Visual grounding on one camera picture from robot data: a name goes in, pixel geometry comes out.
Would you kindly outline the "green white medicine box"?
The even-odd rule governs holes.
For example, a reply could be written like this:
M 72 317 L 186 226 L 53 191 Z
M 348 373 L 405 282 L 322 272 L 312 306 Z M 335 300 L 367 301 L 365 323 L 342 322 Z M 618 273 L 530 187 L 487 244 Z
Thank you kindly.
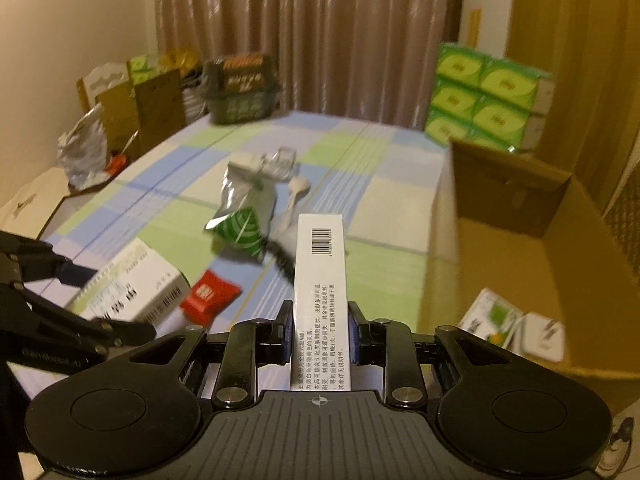
M 90 280 L 66 309 L 86 320 L 160 324 L 189 295 L 186 277 L 135 238 Z

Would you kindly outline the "red sachet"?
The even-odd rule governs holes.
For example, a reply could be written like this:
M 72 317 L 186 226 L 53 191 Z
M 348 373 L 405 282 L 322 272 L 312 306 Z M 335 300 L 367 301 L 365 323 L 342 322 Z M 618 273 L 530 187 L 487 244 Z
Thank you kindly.
M 242 288 L 206 270 L 182 300 L 180 308 L 194 324 L 209 326 L 214 318 L 241 295 Z

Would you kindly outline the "long white barcode box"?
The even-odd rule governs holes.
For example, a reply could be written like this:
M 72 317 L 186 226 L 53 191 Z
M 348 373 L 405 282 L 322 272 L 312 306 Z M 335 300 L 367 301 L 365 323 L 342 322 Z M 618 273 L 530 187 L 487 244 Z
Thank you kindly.
M 298 219 L 291 389 L 324 398 L 352 388 L 344 222 L 339 214 Z

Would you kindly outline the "green white spray box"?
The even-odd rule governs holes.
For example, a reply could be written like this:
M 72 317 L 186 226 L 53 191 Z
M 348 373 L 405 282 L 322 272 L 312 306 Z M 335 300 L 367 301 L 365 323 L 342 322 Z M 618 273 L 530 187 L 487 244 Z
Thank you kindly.
M 485 287 L 472 302 L 458 327 L 495 346 L 507 349 L 522 316 L 521 310 Z

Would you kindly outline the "silver green foil bag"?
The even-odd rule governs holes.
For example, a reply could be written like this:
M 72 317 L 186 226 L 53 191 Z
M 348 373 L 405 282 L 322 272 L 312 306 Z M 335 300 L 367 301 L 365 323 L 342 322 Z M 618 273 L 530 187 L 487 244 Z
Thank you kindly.
M 205 229 L 247 258 L 262 262 L 274 207 L 276 181 L 229 162 L 222 178 L 221 204 Z

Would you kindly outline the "white power adapter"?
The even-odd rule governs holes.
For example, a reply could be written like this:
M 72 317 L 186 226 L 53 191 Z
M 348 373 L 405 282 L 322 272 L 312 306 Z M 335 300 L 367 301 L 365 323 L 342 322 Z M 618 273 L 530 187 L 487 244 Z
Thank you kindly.
M 516 322 L 509 349 L 518 356 L 559 363 L 564 359 L 565 327 L 552 318 L 526 313 Z

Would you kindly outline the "cream plastic spoon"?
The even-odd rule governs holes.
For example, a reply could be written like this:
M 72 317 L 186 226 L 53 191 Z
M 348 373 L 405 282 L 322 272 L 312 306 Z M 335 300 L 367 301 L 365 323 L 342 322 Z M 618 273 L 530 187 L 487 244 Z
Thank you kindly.
M 292 177 L 288 182 L 288 203 L 281 217 L 280 230 L 286 230 L 291 223 L 297 201 L 305 196 L 311 188 L 310 181 L 304 176 Z

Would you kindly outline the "clear plastic tray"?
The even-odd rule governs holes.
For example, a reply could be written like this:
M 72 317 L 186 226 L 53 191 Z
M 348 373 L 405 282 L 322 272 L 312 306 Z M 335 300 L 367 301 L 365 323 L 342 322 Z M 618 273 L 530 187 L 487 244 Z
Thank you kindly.
M 297 249 L 296 224 L 291 224 L 282 231 L 272 233 L 268 243 L 277 252 L 282 252 L 282 254 L 285 254 L 288 258 L 295 260 Z

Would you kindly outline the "crumpled silver bag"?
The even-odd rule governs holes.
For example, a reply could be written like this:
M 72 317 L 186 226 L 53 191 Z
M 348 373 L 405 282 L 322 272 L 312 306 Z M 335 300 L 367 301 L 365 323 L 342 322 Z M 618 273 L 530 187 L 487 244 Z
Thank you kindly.
M 108 180 L 103 113 L 103 105 L 96 104 L 76 122 L 72 130 L 58 138 L 56 162 L 63 168 L 73 191 L 82 192 Z

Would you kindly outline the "checkered tablecloth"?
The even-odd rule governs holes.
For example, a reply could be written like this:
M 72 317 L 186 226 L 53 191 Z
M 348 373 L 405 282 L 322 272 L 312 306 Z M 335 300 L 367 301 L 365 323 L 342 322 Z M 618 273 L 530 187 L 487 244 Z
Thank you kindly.
M 347 307 L 416 327 L 444 152 L 418 132 L 293 113 L 207 119 L 144 155 L 51 238 L 80 277 L 12 288 L 40 341 L 18 352 L 30 396 L 155 340 L 285 324 L 260 390 L 350 389 Z

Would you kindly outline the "open brown carton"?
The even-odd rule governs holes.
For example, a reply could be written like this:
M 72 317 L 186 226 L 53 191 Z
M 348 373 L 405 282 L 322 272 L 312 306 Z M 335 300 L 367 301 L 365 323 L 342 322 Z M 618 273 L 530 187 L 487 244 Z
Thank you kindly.
M 120 153 L 136 134 L 126 149 L 135 160 L 184 128 L 180 82 L 179 71 L 171 70 L 141 84 L 127 80 L 99 94 L 108 149 Z

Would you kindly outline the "large cardboard box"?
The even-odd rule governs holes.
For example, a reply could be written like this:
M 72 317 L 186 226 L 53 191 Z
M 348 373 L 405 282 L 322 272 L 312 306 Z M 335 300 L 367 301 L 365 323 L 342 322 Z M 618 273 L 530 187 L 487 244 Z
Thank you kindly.
M 555 369 L 639 394 L 639 286 L 579 181 L 451 142 L 430 222 L 420 330 L 456 325 L 483 288 L 565 327 Z

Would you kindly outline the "white carved chair back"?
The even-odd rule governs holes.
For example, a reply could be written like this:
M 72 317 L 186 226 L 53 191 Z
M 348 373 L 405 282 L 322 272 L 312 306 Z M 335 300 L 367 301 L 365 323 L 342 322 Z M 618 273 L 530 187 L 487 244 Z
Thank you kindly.
M 82 110 L 87 113 L 98 102 L 104 91 L 122 84 L 129 79 L 125 63 L 108 62 L 94 68 L 88 75 L 76 82 L 78 99 Z

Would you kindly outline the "yellow plastic bag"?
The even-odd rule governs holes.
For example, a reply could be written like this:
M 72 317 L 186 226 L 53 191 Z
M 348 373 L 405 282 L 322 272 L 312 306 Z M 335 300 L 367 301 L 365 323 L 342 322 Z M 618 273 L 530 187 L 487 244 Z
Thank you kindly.
M 200 57 L 192 51 L 175 51 L 160 56 L 160 66 L 164 70 L 178 70 L 180 78 L 184 79 L 199 70 L 202 66 Z

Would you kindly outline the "dark green food package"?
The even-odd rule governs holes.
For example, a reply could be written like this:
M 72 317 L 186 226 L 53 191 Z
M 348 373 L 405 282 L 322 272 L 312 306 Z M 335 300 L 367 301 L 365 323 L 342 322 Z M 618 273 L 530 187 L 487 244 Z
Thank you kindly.
M 226 55 L 203 65 L 202 93 L 215 125 L 235 125 L 270 117 L 280 84 L 269 54 Z

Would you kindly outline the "green tissue pack stack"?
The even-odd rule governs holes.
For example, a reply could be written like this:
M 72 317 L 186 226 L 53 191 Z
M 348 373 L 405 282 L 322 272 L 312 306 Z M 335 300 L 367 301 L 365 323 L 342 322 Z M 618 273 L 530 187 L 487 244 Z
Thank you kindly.
M 509 153 L 531 153 L 544 133 L 553 76 L 469 47 L 439 45 L 424 131 L 434 142 L 465 140 Z

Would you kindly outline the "quilted chair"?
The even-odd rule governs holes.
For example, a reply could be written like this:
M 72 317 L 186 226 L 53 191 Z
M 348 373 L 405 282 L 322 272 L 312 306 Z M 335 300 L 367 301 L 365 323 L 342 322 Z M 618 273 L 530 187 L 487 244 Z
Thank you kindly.
M 631 171 L 615 203 L 604 217 L 614 240 L 620 245 L 634 274 L 640 262 L 640 174 L 639 166 Z

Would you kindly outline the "brown curtain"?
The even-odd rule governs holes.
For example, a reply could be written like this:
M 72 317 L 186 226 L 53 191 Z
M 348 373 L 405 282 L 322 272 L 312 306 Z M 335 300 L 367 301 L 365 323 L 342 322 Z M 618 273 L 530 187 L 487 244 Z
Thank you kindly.
M 287 110 L 421 129 L 462 0 L 155 0 L 162 52 L 274 58 Z

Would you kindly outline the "wooden door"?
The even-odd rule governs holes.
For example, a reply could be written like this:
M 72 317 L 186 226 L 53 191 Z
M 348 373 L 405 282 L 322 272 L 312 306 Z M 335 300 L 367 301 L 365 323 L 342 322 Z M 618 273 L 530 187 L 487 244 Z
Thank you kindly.
M 639 130 L 639 0 L 513 0 L 506 55 L 554 77 L 536 157 L 606 208 Z

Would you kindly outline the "orange handled tool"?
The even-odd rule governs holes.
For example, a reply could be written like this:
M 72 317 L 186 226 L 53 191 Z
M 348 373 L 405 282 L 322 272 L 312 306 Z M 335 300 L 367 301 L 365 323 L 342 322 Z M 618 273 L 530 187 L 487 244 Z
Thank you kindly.
M 120 174 L 122 170 L 126 168 L 126 166 L 128 165 L 127 152 L 131 148 L 131 145 L 137 142 L 138 135 L 139 135 L 139 131 L 135 131 L 130 136 L 130 138 L 128 139 L 128 141 L 126 142 L 122 150 L 111 157 L 110 162 L 106 166 L 107 174 L 109 174 L 112 177 L 115 177 L 118 174 Z

